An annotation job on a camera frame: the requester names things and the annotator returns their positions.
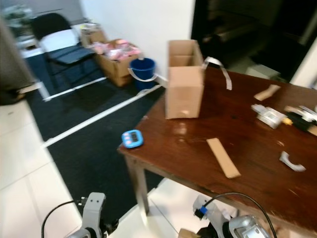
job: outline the floor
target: floor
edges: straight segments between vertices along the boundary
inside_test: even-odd
[[[72,41],[53,49],[67,47]],[[0,237],[39,238],[46,214],[72,200],[60,173],[43,145],[26,101],[0,107]],[[149,195],[150,214],[140,216],[135,206],[120,219],[113,238],[173,238],[181,228],[194,232],[207,225],[193,216],[198,192],[164,179]],[[218,203],[234,214],[235,209]],[[46,238],[67,237],[81,226],[81,216],[71,204],[56,210],[48,219]]]

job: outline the gray curtain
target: gray curtain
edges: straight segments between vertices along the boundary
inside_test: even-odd
[[[35,78],[21,57],[15,39],[0,17],[0,90],[32,85]]]

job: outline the table top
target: table top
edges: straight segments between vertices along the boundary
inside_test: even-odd
[[[232,91],[226,90],[220,70],[207,68],[198,119],[165,119],[162,96],[136,127],[143,134],[144,145],[135,149],[121,146],[119,151],[200,191],[245,193],[278,221],[316,235],[317,137],[284,124],[271,129],[256,118],[251,105],[262,104],[280,112],[285,106],[313,109],[317,91],[237,73],[229,75]],[[281,88],[262,102],[256,100],[254,95],[270,84]],[[206,142],[215,137],[240,177],[229,179],[224,175]],[[280,162],[282,151],[306,171],[295,172]],[[242,197],[232,196],[230,201],[255,207]]]

